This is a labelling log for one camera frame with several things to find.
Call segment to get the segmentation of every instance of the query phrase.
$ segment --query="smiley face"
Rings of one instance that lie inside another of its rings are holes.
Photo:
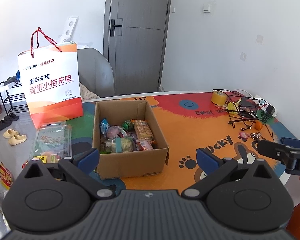
[[[179,102],[179,106],[185,108],[185,109],[189,109],[189,110],[195,110],[195,109],[198,109],[198,104],[194,101],[191,101],[191,100],[181,100]]]

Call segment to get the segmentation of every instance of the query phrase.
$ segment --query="chair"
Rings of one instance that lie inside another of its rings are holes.
[[[96,49],[78,49],[79,80],[101,98],[114,96],[113,71],[107,59]]]

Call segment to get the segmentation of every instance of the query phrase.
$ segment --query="bag handle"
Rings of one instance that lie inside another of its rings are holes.
[[[44,33],[43,33],[43,31],[41,30],[41,28],[40,27],[38,27],[38,29],[36,30],[36,31],[34,31],[33,33],[32,33],[32,36],[31,36],[31,57],[32,58],[34,58],[34,55],[33,55],[33,35],[35,34],[35,33],[37,33],[37,48],[39,47],[39,32],[41,32],[42,33],[42,35],[53,45],[53,46],[55,46],[56,48],[57,48],[57,50],[59,50],[60,52],[62,52],[62,50],[56,45],[56,42],[53,40],[53,39],[51,39],[50,37],[48,37],[47,35],[45,35]]]

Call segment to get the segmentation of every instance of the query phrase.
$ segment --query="black door handle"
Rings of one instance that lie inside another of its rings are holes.
[[[114,28],[115,27],[122,27],[122,25],[115,25],[115,20],[111,20],[111,24],[110,24],[110,37],[114,36]]]

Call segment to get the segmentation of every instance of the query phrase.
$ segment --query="door frame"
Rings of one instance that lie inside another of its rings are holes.
[[[170,16],[170,5],[171,5],[171,0],[168,0],[167,16],[166,16],[166,23],[165,23],[165,27],[164,27],[164,36],[163,36],[163,45],[162,45],[162,53],[161,53],[161,62],[160,62],[160,70],[159,70],[159,79],[158,79],[157,91],[159,90],[159,87],[161,85],[161,76],[162,76],[164,53],[165,53],[166,41],[167,41],[168,23],[169,23],[169,16]],[[111,0],[106,0],[105,20],[104,20],[104,28],[103,28],[103,56],[107,60],[109,60],[110,9],[111,9]]]

